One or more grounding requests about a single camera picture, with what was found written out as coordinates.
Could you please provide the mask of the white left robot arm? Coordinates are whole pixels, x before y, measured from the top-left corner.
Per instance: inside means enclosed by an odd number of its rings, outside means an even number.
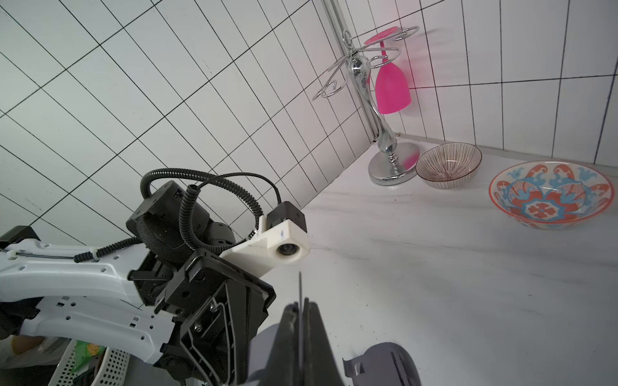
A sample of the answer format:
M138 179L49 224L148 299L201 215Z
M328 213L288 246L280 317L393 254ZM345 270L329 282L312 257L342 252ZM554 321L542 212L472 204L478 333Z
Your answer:
M265 213L233 176L143 176L131 237L48 244L29 226L1 239L1 336L79 339L134 355L177 381L246 382L249 345L275 300L263 281L309 252L304 214Z

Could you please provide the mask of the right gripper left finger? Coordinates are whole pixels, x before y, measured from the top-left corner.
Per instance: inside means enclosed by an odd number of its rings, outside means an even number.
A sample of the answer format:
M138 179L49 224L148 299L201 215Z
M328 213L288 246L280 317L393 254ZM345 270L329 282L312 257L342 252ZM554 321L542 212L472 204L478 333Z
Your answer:
M300 307L285 307L259 385L301 385Z

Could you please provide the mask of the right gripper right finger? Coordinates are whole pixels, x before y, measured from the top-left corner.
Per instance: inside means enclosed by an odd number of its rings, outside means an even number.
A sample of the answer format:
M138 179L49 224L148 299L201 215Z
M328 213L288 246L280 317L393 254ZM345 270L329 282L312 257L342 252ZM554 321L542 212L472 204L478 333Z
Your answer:
M316 302L305 299L301 329L302 385L343 385L335 357L328 340L320 309Z

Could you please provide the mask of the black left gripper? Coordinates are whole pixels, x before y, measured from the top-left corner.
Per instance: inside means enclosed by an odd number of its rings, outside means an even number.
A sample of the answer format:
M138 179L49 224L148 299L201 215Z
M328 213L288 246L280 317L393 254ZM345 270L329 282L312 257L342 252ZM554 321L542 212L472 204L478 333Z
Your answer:
M272 286L205 250L196 251L157 297L173 330L157 368L211 385L247 381L250 341L275 300Z

